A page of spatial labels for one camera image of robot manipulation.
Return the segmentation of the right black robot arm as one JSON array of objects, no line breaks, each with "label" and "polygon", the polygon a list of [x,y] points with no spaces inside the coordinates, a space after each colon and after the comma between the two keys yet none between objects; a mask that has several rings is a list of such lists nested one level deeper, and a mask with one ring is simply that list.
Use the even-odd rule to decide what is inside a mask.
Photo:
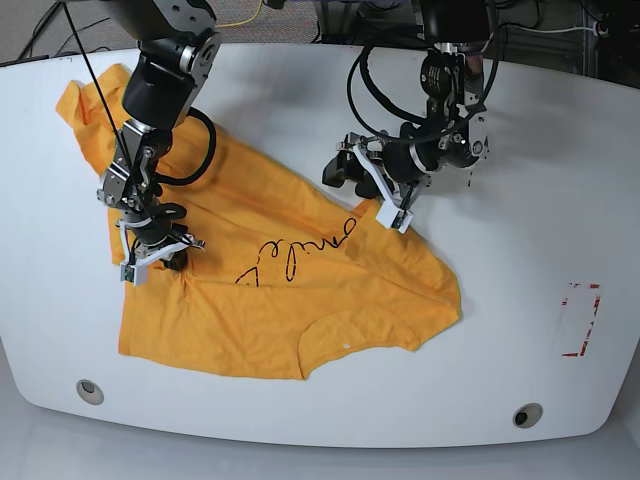
[{"label": "right black robot arm", "polygon": [[[181,271],[188,248],[204,246],[181,222],[185,207],[160,197],[163,186],[191,185],[212,163],[216,130],[193,102],[208,78],[221,35],[206,1],[106,1],[103,6],[136,41],[139,59],[122,98],[129,118],[115,134],[115,153],[101,175],[97,197],[121,215],[116,223],[124,251],[121,278],[139,285],[151,264]],[[182,178],[158,173],[174,129],[187,118],[207,129],[204,160]]]}]

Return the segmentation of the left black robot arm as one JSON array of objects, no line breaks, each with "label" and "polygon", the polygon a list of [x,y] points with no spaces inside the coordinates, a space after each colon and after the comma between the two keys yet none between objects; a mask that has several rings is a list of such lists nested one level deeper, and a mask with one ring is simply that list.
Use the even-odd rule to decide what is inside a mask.
[{"label": "left black robot arm", "polygon": [[[444,166],[468,169],[489,152],[483,133],[486,99],[499,63],[483,67],[483,55],[498,33],[493,1],[415,1],[413,25],[393,25],[364,40],[350,67],[346,97],[351,113],[364,128],[348,133],[322,173],[324,185],[355,185],[363,199],[392,199],[406,211],[420,187]],[[395,104],[374,82],[369,58],[378,46],[411,43],[424,53],[419,83],[425,111],[414,114]],[[397,135],[369,125],[357,110],[353,80],[361,78],[371,97],[401,120]]]}]

